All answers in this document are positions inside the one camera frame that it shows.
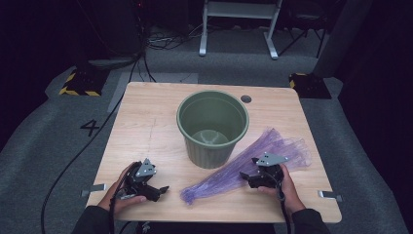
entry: hand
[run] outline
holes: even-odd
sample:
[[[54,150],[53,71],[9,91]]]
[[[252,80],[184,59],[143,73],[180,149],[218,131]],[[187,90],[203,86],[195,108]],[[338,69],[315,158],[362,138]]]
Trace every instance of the hand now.
[[[97,204],[99,207],[104,208],[105,210],[107,210],[109,212],[110,210],[110,199],[112,199],[113,195],[115,194],[116,188],[118,187],[118,184],[121,182],[122,178],[124,177],[125,173],[128,171],[129,167],[132,164],[130,164],[127,168],[125,168],[121,175],[119,175],[119,178],[116,182],[114,182],[112,184],[112,186],[110,186],[109,190],[107,190],[106,194],[104,195],[104,197],[102,198],[102,200]],[[133,205],[133,204],[138,204],[141,202],[145,202],[146,201],[146,197],[145,196],[135,196],[129,199],[125,199],[125,200],[121,200],[121,199],[117,199],[116,200],[116,204],[115,204],[115,211],[114,211],[114,215],[118,214],[121,210],[123,210],[124,208]]]
[[[292,181],[291,176],[289,176],[288,169],[284,164],[280,164],[280,166],[284,175],[282,180],[282,192],[285,195],[285,209],[288,216],[291,216],[295,212],[306,209],[306,207],[298,197],[297,190],[295,190],[295,185]],[[275,197],[277,197],[278,192],[276,188],[269,188],[264,186],[258,187],[258,191]]]

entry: gray floor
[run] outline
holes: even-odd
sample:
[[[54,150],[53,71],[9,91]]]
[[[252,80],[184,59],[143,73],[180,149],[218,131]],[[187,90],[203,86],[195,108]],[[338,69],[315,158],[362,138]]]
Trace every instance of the gray floor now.
[[[280,31],[273,39],[278,50],[291,40]],[[196,37],[172,50],[148,49],[148,66],[155,79],[163,74],[159,82],[288,87],[290,73],[311,72],[317,63],[318,39],[312,33],[278,60],[270,58],[262,29],[215,31],[208,37],[203,58],[198,56],[199,45]],[[140,77],[138,68],[145,76],[140,61],[134,79]],[[1,152],[0,233],[41,231],[41,209],[49,189],[91,139],[80,127],[92,119],[102,126],[113,100],[119,98],[121,77],[131,66],[111,71],[102,97],[60,96],[58,91],[72,69],[53,80],[45,91],[49,100],[21,123]],[[165,73],[171,74],[170,80]],[[408,233],[392,191],[368,160],[342,111],[337,99],[341,82],[328,78],[325,83],[333,99],[301,99],[301,103],[332,188],[344,198],[339,203],[342,221],[328,227],[332,233]],[[115,118],[116,113],[56,185],[46,208],[47,233],[72,230],[87,202],[80,191],[94,182]],[[276,224],[276,229],[285,233],[284,224]]]

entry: black sleeve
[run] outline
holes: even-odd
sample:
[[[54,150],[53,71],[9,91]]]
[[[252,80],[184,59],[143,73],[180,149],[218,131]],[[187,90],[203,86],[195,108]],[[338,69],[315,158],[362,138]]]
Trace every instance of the black sleeve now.
[[[109,212],[98,206],[86,207],[72,232],[78,233],[109,233]]]
[[[295,234],[319,234],[330,233],[327,226],[321,219],[319,212],[313,209],[305,209],[292,214],[292,221],[295,226]]]

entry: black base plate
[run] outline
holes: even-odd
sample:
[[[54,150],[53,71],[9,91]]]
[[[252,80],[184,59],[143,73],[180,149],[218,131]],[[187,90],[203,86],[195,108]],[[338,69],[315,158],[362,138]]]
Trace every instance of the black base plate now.
[[[322,78],[314,74],[293,73],[289,75],[289,86],[299,98],[331,99],[331,94]]]
[[[61,95],[101,96],[109,70],[94,70],[87,73],[73,70],[60,90]]]

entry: plastic bag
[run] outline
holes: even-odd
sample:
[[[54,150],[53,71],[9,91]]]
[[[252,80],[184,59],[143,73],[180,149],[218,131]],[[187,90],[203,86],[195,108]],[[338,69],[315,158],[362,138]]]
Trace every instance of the plastic bag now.
[[[247,182],[241,178],[240,172],[255,175],[257,166],[251,159],[259,158],[265,152],[287,157],[288,161],[285,165],[289,171],[308,167],[311,164],[311,155],[303,139],[284,139],[275,129],[267,129],[233,161],[201,182],[184,188],[180,194],[181,199],[191,205],[198,198],[210,197],[247,185]]]

